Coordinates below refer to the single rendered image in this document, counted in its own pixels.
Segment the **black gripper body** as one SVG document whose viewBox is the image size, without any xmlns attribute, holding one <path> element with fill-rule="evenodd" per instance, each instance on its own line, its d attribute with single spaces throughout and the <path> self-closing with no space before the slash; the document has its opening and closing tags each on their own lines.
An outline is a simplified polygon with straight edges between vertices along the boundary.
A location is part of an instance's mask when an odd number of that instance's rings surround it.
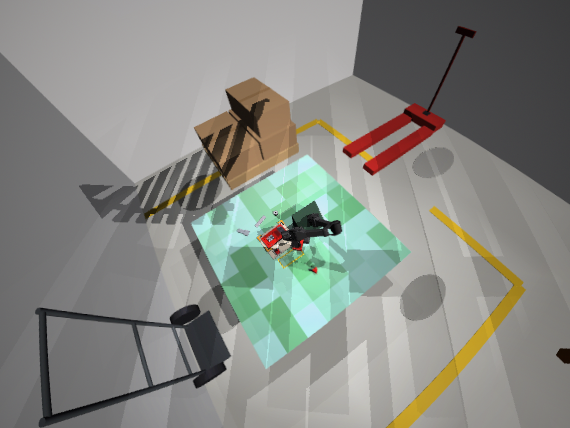
<svg viewBox="0 0 570 428">
<path fill-rule="evenodd" d="M 289 239 L 292 239 L 292 238 L 289 238 Z M 289 239 L 286 239 L 286 241 L 289 241 Z M 309 242 L 310 242 L 310 237 L 304 239 L 305 244 L 309 244 Z"/>
</svg>

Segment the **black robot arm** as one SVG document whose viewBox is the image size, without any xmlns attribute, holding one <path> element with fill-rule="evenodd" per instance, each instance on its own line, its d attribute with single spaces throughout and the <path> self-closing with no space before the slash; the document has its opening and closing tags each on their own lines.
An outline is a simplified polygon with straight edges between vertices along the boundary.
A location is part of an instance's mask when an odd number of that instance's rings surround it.
<svg viewBox="0 0 570 428">
<path fill-rule="evenodd" d="M 291 247 L 299 248 L 301 247 L 301 240 L 309 237 L 328 237 L 328 236 L 337 236 L 342 232 L 341 228 L 341 221 L 327 221 L 320 218 L 319 213 L 313 213 L 307 216 L 309 223 L 312 223 L 313 227 L 324 227 L 322 229 L 313 229 L 313 230 L 305 230 L 300 227 L 294 227 L 293 229 L 281 232 L 283 240 L 292 238 Z M 329 234 L 328 229 L 332 231 L 334 234 Z"/>
</svg>

